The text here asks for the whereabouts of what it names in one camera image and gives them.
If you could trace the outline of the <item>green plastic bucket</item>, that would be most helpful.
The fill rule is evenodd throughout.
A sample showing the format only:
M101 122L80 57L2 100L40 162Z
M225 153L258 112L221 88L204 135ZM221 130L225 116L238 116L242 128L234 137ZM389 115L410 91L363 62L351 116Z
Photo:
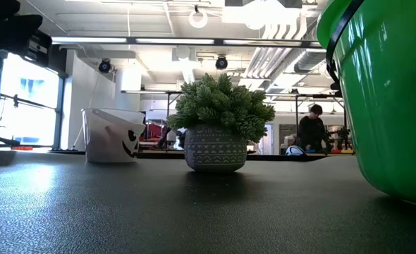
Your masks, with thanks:
M362 175L416 204L416 0L328 0L317 38Z

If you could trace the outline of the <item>green spiky artificial plant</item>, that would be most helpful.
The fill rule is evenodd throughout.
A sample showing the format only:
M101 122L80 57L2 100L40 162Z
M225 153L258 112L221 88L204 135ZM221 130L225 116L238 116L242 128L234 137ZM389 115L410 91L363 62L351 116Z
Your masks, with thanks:
M247 144L267 135L266 124L275 118L265 104L265 92L234 85L222 74L181 87L176 113L167 117L173 130L185 130L184 156L196 172L233 173L245 165Z

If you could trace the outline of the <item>black table mat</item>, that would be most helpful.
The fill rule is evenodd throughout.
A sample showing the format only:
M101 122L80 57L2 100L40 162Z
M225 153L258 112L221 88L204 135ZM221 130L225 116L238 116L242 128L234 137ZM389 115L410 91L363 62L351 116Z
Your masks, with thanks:
M0 253L416 254L416 205L371 187L352 156L212 175L0 152Z

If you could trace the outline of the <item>long ceiling light bar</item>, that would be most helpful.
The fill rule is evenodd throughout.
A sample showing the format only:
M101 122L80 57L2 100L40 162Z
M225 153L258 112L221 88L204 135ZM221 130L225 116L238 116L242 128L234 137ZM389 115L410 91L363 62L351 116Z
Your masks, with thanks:
M52 37L52 44L213 46L321 49L316 40L264 40L195 37Z

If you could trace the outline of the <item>white plastic bucket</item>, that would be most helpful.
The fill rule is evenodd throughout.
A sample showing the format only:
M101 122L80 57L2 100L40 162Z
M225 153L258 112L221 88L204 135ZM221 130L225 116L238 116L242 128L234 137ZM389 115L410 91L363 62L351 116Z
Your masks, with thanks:
M131 163L137 158L145 114L123 109L82 110L85 157L89 163Z

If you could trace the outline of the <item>white ceiling pipes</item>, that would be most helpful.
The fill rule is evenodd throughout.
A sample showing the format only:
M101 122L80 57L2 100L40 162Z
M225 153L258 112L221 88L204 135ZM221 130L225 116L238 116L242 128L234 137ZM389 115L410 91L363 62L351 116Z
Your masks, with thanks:
M307 17L304 11L289 23L266 25L264 39L299 40L307 32ZM244 78L266 78L290 51L289 48L256 48Z

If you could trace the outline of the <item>person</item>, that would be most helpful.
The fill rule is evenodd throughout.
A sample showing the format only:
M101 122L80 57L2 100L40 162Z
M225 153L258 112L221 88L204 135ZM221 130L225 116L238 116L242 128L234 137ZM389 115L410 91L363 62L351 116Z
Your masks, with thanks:
M303 150L323 150L322 141L325 138L324 122L320 118L323 109L320 105L314 104L310 108L310 114L301 118L299 122L298 144Z

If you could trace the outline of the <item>large bright window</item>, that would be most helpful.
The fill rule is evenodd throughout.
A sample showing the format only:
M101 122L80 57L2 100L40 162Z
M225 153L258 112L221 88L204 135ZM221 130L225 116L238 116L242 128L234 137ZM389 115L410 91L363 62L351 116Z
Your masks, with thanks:
M0 68L0 137L31 147L56 143L62 79L17 56Z

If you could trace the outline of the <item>black metal frame rig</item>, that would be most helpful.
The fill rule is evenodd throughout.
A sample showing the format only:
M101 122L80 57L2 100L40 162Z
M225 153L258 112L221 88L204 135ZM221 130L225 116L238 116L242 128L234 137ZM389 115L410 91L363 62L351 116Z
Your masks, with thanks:
M336 131L341 127L348 128L347 114L345 112L345 103L343 99L335 95L296 95L295 96L295 124L296 124L296 141L295 144L299 146L298 128L301 118L310 114L310 108L318 104L323 109L323 114L320 116L324 122L325 131ZM307 153L319 154L333 154L326 152L326 143L322 141L323 150L315 152L314 150L304 150Z
M165 94L167 95L166 117L168 118L171 112L171 105L175 104L183 93L181 91L166 91Z

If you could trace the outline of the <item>black aluminium table frame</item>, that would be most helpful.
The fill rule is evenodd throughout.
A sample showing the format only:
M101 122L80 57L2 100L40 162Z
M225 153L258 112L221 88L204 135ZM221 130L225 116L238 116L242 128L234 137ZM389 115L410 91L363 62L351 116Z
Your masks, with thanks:
M248 154L247 161L275 161L275 162L312 162L319 159L331 157L331 155L308 154L303 156L286 155L256 155ZM182 151L143 151L137 155L138 159L185 159Z

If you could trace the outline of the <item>silver ventilation duct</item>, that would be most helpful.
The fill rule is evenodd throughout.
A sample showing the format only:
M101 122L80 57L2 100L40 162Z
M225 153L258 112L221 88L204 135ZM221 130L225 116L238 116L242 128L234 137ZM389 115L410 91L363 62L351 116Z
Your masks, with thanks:
M304 40L317 40L317 21L309 24L307 32L302 38ZM290 65L290 70L295 73L313 72L326 59L326 50L322 47L319 49L298 49L296 53L295 63Z

